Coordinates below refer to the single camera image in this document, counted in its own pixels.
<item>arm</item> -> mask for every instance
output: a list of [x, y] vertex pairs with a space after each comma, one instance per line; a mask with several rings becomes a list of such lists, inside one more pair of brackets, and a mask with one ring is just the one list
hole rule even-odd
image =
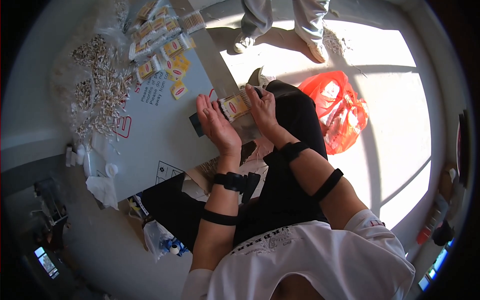
[[[250, 85], [247, 85], [246, 90], [252, 102], [251, 112], [257, 126], [277, 149], [281, 149], [287, 143], [299, 142], [297, 138], [277, 123], [275, 98], [272, 93], [263, 90], [263, 97], [260, 99]], [[310, 196], [317, 192], [334, 171], [330, 163], [312, 149], [305, 149], [300, 152], [299, 157], [291, 161], [289, 166], [299, 185]], [[365, 204], [357, 197], [350, 182], [344, 177], [320, 201], [320, 207], [332, 229], [343, 229], [357, 212], [367, 209]]]
[[[198, 119], [203, 132], [212, 140], [220, 152], [217, 173], [238, 173], [240, 166], [241, 140], [237, 132], [225, 119], [216, 101], [213, 105], [205, 95], [197, 97]], [[238, 214], [238, 192], [214, 184], [205, 209], [214, 213], [236, 216]], [[195, 269], [214, 270], [220, 260], [233, 247], [235, 226], [225, 226], [200, 220], [197, 238], [193, 246], [193, 261], [190, 271]]]

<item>white t-shirt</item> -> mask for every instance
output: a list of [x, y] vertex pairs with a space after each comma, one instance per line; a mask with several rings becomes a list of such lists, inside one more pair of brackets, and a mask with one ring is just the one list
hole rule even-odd
[[267, 300], [292, 274], [305, 277], [326, 300], [384, 300], [406, 296], [415, 269], [396, 236], [365, 209], [345, 230], [311, 221], [245, 241], [214, 271], [191, 271], [181, 298]]

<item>person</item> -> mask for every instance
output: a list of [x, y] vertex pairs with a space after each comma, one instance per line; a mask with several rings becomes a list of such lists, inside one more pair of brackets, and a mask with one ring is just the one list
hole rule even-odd
[[[260, 77], [268, 83], [261, 98], [249, 84], [245, 89], [260, 132], [275, 147], [264, 157], [269, 171], [257, 202], [239, 214], [239, 192], [222, 184], [213, 185], [206, 203], [196, 201], [181, 192], [180, 175], [143, 192], [148, 212], [192, 250], [182, 299], [402, 299], [415, 269], [396, 236], [329, 164], [313, 100]], [[196, 105], [220, 152], [217, 173], [238, 173], [238, 134], [217, 101], [199, 95]], [[285, 165], [275, 163], [282, 157]]]
[[[330, 0], [294, 0], [295, 32], [306, 43], [313, 57], [320, 63], [328, 60], [322, 43], [322, 21], [328, 12]], [[243, 53], [253, 47], [257, 37], [272, 28], [271, 0], [241, 0], [245, 14], [241, 20], [241, 32], [235, 39], [234, 50]]]

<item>foot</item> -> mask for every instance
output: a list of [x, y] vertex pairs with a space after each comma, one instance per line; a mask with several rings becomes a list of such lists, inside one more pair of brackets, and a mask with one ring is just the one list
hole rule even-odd
[[258, 84], [265, 88], [271, 81], [275, 80], [275, 73], [272, 68], [269, 68], [268, 65], [264, 65], [258, 71]]
[[248, 48], [252, 48], [254, 44], [255, 38], [246, 37], [242, 32], [240, 32], [239, 36], [235, 39], [233, 49], [237, 53], [243, 53], [247, 51]]
[[308, 48], [310, 48], [310, 52], [319, 63], [324, 63], [328, 60], [328, 53], [323, 43], [309, 44]]

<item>left hand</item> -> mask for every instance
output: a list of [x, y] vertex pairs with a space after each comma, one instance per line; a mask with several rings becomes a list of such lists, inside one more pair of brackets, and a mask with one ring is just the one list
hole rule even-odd
[[209, 96], [198, 95], [197, 114], [203, 132], [218, 148], [220, 156], [240, 159], [241, 139], [220, 111], [218, 102], [211, 103]]

